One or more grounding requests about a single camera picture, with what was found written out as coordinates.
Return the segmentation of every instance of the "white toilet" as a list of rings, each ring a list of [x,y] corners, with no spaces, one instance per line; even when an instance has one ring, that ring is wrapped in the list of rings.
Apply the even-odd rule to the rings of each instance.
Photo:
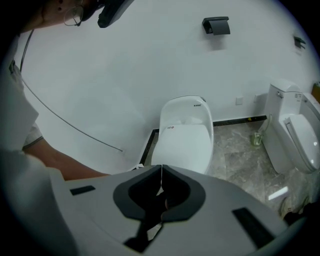
[[[275,171],[319,170],[320,105],[314,97],[293,82],[276,80],[270,85],[265,113],[271,118],[262,125],[270,122],[262,142]]]
[[[168,101],[161,110],[159,139],[151,164],[205,174],[213,150],[214,127],[205,99],[182,96]]]

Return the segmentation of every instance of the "toilet bowl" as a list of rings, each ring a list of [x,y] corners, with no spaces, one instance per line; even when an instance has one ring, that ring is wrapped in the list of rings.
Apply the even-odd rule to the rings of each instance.
[[[262,142],[273,168],[283,174],[294,168],[313,173],[320,168],[320,106],[293,82],[273,81],[269,88],[265,113],[271,122]]]
[[[210,109],[200,96],[168,101],[161,110],[159,139],[151,164],[169,165],[205,174],[214,150]]]

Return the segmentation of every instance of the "toilet lid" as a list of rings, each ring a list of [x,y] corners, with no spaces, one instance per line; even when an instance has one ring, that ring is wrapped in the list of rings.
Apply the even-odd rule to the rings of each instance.
[[[204,174],[211,161],[211,140],[203,124],[167,126],[152,154],[152,165],[169,165]]]
[[[311,124],[304,115],[297,114],[289,117],[287,128],[306,165],[313,170],[318,170],[320,147]]]

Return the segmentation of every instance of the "marble floor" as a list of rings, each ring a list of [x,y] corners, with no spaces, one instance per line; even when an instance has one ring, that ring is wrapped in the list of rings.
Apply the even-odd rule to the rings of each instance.
[[[247,122],[214,127],[214,151],[207,175],[229,181],[279,214],[285,197],[293,211],[298,211],[306,197],[314,202],[319,193],[320,171],[305,174],[296,169],[278,174],[263,145],[252,146],[250,136],[256,132],[262,121]],[[151,164],[151,157],[158,141],[155,135],[145,166]],[[269,200],[274,192],[288,187],[288,192]]]

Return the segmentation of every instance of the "white wall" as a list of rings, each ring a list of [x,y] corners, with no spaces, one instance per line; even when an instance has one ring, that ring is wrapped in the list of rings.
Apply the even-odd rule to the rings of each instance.
[[[215,121],[236,119],[264,113],[254,95],[267,93],[270,79],[309,92],[320,78],[311,42],[270,0],[135,0],[104,29],[98,15],[80,27],[36,30],[23,75],[53,111],[125,149],[131,163],[174,97],[203,96]],[[229,16],[230,35],[205,34],[203,18],[216,16]],[[294,46],[294,33],[306,50]]]
[[[118,174],[136,164],[126,160],[125,152],[114,150],[72,128],[44,107],[27,88],[24,91],[28,101],[38,111],[36,123],[52,147],[105,174]]]

